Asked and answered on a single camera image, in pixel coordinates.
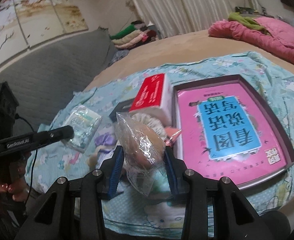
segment green cloth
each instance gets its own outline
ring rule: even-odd
[[[135,26],[133,26],[132,24],[130,24],[127,28],[125,28],[124,30],[120,31],[119,33],[110,36],[111,40],[118,40],[118,39],[122,39],[123,37],[125,37],[126,35],[128,35],[129,33],[132,33],[135,30]]]
[[[239,13],[232,12],[229,14],[228,21],[236,21],[251,30],[260,31],[263,34],[270,35],[266,28],[257,23],[252,17],[242,17]]]

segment pink comforter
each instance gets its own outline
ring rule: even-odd
[[[226,20],[215,22],[208,33],[211,37],[251,43],[294,64],[294,27],[273,18],[260,17],[255,20],[265,26],[272,36],[248,29],[239,22]]]

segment red box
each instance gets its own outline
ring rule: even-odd
[[[170,126],[172,93],[173,90],[166,74],[147,77],[129,112],[149,114],[159,119],[164,126]]]

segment cartoon patterned blanket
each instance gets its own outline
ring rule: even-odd
[[[160,67],[134,73],[90,91],[74,93],[74,98],[61,110],[50,126],[40,130],[60,127],[73,107],[83,104],[103,116],[103,121],[82,154],[66,148],[61,142],[38,151],[34,168],[33,188],[46,192],[60,176],[68,179],[83,177],[90,171],[88,157],[98,145],[114,141],[113,125],[108,118],[121,101],[133,98],[147,76],[166,72],[173,85],[223,75],[241,74],[268,102],[289,135],[294,147],[294,75],[262,57],[257,52],[231,54],[208,58],[199,62],[165,64]],[[28,159],[26,181],[30,183],[31,164]],[[246,197],[261,214],[279,208],[294,195],[294,165],[282,176],[267,183],[268,187],[254,187],[245,192]],[[113,231],[137,236],[158,236],[179,239],[185,207],[172,201],[166,177],[159,176],[149,198],[138,193],[125,181],[119,183],[119,194],[109,202],[103,202],[105,226]],[[79,214],[79,202],[76,205]],[[209,234],[213,234],[213,213],[209,212]]]

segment stack of folded blankets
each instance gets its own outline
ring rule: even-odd
[[[133,49],[158,39],[157,33],[149,30],[142,21],[132,22],[127,28],[110,36],[117,49]]]

